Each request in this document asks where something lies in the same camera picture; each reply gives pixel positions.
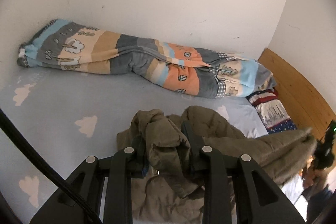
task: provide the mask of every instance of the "bed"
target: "bed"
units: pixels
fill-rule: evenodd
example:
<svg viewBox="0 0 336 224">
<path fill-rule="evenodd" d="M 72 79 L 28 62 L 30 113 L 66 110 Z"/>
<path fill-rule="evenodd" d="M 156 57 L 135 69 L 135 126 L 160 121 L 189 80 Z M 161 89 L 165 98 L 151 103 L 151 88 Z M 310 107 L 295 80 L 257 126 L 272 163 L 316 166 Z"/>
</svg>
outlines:
<svg viewBox="0 0 336 224">
<path fill-rule="evenodd" d="M 265 49 L 259 62 L 274 73 L 278 97 L 298 128 L 313 127 L 313 135 L 321 138 L 335 118 L 322 96 L 271 50 Z M 16 127 L 64 178 L 89 155 L 113 155 L 116 134 L 129 127 L 140 109 L 159 108 L 169 115 L 181 114 L 189 105 L 200 105 L 216 110 L 246 137 L 267 134 L 246 98 L 179 94 L 132 73 L 93 75 L 41 67 L 23 69 L 13 75 L 13 83 L 0 92 L 0 98 L 2 109 Z M 4 134 L 0 135 L 0 150 L 6 155 L 0 162 L 1 192 L 23 223 L 29 223 L 56 186 Z M 290 200 L 297 198 L 298 185 L 297 177 L 285 187 Z"/>
</svg>

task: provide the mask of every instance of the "wooden headboard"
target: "wooden headboard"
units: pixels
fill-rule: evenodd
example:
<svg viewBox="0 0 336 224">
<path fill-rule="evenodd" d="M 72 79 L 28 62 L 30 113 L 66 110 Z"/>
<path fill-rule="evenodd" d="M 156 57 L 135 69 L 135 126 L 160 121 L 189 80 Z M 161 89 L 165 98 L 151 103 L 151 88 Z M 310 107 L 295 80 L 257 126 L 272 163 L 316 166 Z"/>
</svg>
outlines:
<svg viewBox="0 0 336 224">
<path fill-rule="evenodd" d="M 278 97 L 296 126 L 312 127 L 314 137 L 322 138 L 336 115 L 321 94 L 301 73 L 270 49 L 265 49 L 258 61 L 273 72 L 278 83 Z"/>
</svg>

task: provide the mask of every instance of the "brown garment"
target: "brown garment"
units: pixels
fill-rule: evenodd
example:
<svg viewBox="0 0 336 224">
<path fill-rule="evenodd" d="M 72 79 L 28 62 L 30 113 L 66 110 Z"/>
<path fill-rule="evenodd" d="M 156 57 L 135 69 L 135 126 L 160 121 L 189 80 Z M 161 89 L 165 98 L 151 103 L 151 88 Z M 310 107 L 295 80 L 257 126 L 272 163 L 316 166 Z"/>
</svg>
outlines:
<svg viewBox="0 0 336 224">
<path fill-rule="evenodd" d="M 297 174 L 316 148 L 310 130 L 293 130 L 245 138 L 217 112 L 188 107 L 182 116 L 165 117 L 154 109 L 138 111 L 128 130 L 117 135 L 118 150 L 131 145 L 135 136 L 146 140 L 147 157 L 153 168 L 145 179 L 132 179 L 133 217 L 139 220 L 173 223 L 201 223 L 204 191 L 202 180 L 188 178 L 190 145 L 181 132 L 189 120 L 194 134 L 221 153 L 239 157 L 249 154 L 278 184 Z"/>
</svg>

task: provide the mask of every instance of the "red white and blue fabric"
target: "red white and blue fabric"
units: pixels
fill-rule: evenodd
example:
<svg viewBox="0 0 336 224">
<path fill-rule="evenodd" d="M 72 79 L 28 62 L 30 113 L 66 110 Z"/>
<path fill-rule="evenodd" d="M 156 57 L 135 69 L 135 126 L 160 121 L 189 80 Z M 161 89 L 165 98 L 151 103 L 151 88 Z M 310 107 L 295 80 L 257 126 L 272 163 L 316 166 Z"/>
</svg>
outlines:
<svg viewBox="0 0 336 224">
<path fill-rule="evenodd" d="M 268 134 L 297 129 L 276 90 L 257 91 L 246 98 L 257 110 Z"/>
</svg>

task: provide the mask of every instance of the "bed sheet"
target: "bed sheet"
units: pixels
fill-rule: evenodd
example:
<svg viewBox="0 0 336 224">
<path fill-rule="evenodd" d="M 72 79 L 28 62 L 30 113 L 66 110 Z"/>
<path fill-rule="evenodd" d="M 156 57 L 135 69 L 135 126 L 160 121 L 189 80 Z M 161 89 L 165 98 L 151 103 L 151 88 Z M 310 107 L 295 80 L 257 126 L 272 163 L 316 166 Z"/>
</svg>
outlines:
<svg viewBox="0 0 336 224">
<path fill-rule="evenodd" d="M 37 67 L 21 70 L 0 91 L 1 108 L 63 178 L 87 156 L 113 155 L 117 133 L 129 127 L 138 110 L 181 115 L 190 105 L 218 111 L 249 138 L 267 134 L 246 98 L 179 94 L 132 73 L 106 76 Z M 22 222 L 29 223 L 56 186 L 3 132 L 0 151 L 0 190 Z"/>
</svg>

